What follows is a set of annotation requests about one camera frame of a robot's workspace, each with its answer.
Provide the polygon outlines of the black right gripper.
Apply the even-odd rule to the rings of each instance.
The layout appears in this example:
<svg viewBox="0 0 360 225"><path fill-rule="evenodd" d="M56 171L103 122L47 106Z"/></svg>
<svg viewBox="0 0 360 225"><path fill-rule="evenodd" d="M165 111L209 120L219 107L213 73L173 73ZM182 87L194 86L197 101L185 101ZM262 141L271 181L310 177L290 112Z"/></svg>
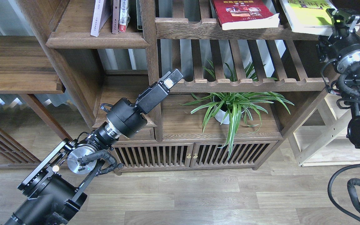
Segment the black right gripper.
<svg viewBox="0 0 360 225"><path fill-rule="evenodd" d="M335 71L343 73L351 64L360 61L360 37L354 28L360 23L360 13L353 9L326 9L326 13L332 21L332 34L319 36L319 61L334 59Z"/></svg>

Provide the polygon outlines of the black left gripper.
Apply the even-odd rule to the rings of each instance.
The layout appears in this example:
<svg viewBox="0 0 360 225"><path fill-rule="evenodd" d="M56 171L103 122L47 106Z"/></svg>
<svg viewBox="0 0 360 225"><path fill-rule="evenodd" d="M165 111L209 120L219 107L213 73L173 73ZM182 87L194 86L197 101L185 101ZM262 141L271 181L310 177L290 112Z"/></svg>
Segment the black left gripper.
<svg viewBox="0 0 360 225"><path fill-rule="evenodd" d="M138 96L135 103L131 103L127 98L121 98L106 115L109 123L122 135L133 137L147 124L144 114L148 114L163 101L170 89L183 77L178 69L168 71L162 77L162 81L149 86Z"/></svg>

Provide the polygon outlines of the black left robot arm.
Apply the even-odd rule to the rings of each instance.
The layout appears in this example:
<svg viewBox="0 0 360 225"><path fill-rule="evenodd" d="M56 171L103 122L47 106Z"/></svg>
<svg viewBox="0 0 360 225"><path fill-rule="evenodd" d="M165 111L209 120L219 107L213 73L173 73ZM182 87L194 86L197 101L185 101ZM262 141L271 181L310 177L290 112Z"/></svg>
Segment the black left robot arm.
<svg viewBox="0 0 360 225"><path fill-rule="evenodd" d="M86 201L84 193L94 177L115 172L123 164L110 153L121 135L133 137L147 124L144 115L169 95L183 74L175 69L149 86L131 103L121 98L103 103L107 122L85 139L64 139L18 186L27 200L11 215L7 225L67 224Z"/></svg>

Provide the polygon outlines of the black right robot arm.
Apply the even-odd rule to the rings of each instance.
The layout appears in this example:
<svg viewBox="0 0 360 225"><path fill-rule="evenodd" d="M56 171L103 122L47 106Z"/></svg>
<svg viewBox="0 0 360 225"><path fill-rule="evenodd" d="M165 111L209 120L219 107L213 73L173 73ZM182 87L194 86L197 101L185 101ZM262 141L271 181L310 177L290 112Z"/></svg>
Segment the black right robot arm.
<svg viewBox="0 0 360 225"><path fill-rule="evenodd" d="M347 126L346 136L356 148L360 149L360 37L354 28L360 23L360 13L345 8L328 8L326 13L332 21L332 34L327 37L319 36L317 52L321 62L327 59L328 64L333 64L339 77L330 85L325 84L325 89L328 93L341 96L341 99L336 101L338 108L351 110L352 118ZM329 180L327 193L336 208L360 221L360 217L337 204L332 195L335 178L352 168L360 168L360 164L347 166L335 172ZM360 178L352 178L347 182L352 205L360 213L356 186L360 187Z"/></svg>

